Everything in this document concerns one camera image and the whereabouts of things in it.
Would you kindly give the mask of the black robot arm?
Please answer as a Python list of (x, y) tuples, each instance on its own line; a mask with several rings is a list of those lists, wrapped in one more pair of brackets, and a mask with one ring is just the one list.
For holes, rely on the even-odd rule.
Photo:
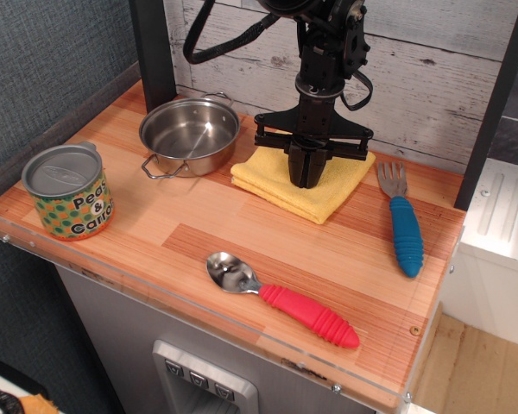
[(362, 1), (264, 1), (262, 6), (297, 23), (300, 71), (295, 88), (300, 99), (291, 110), (257, 115), (255, 143), (283, 150), (291, 182), (311, 189), (328, 160), (365, 160), (368, 154), (372, 130), (335, 110), (351, 78), (373, 88), (359, 70), (370, 50), (363, 31), (366, 8)]

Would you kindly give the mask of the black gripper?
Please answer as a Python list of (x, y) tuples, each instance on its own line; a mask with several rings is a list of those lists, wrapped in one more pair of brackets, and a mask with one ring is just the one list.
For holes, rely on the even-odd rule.
[(302, 95), (290, 110), (261, 113), (254, 118), (255, 144), (288, 150), (289, 177), (299, 188), (315, 187), (326, 162), (333, 157), (365, 160), (368, 155), (372, 130), (343, 118), (334, 105), (333, 97)]

